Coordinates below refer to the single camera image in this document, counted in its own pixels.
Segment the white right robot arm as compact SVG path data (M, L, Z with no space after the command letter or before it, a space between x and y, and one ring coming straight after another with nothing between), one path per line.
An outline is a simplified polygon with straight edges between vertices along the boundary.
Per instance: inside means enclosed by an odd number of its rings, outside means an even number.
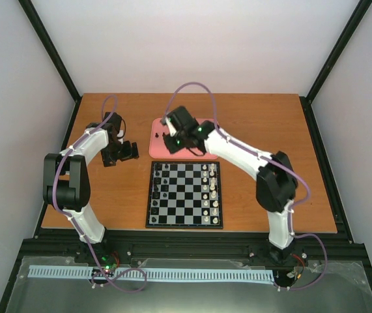
M168 128L163 138L171 154L196 148L230 162L254 179L256 200L268 217L269 257L283 263L293 251L293 205L298 187L288 156L243 143L220 128L216 120L199 123L184 106L165 113L160 122Z

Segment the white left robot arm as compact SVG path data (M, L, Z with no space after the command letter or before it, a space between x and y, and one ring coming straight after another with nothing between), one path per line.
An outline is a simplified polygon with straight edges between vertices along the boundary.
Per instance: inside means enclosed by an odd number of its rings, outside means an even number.
M91 204L88 165L99 154L104 167L139 158L137 143L124 139L126 123L117 113L107 112L101 123L90 123L68 148L44 158L43 199L63 214L76 229L80 241L91 243L90 255L98 262L108 261L113 247L103 240L105 227Z

